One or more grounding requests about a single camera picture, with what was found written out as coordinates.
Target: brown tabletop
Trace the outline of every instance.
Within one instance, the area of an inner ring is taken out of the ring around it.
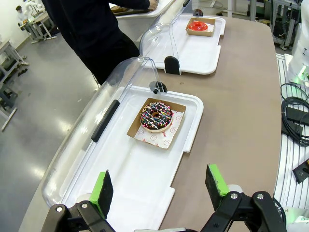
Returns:
[[[192,94],[204,112],[190,154],[184,153],[172,187],[175,195],[161,229],[201,230],[214,212],[205,186],[207,163],[245,194],[273,194],[281,144],[279,74],[270,28],[225,18],[215,73],[181,76],[159,72],[171,91]],[[234,223],[230,231],[248,231]]]

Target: sleeve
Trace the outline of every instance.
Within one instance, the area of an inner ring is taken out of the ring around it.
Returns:
[[[127,7],[132,9],[146,10],[149,7],[149,0],[109,0],[117,6]]]

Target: black handle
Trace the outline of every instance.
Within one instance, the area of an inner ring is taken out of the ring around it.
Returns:
[[[102,120],[100,121],[100,123],[98,124],[97,128],[95,129],[95,131],[93,132],[91,136],[91,139],[93,142],[96,143],[100,139],[103,131],[107,127],[108,123],[110,122],[112,116],[114,115],[119,105],[120,105],[120,102],[118,100],[114,100],[111,103],[110,107],[108,107],[104,117],[102,118]]]
[[[183,7],[187,6],[189,2],[190,2],[190,0],[185,0],[184,3],[183,3]]]

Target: gray floor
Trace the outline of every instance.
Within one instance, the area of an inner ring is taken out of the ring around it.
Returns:
[[[0,231],[18,231],[51,159],[98,88],[92,74],[61,36],[28,44],[28,71],[15,75],[18,108],[0,132]]]

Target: red donut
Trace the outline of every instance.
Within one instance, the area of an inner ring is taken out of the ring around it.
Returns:
[[[190,23],[189,29],[190,30],[207,30],[207,24],[199,21],[195,21],[193,23]]]

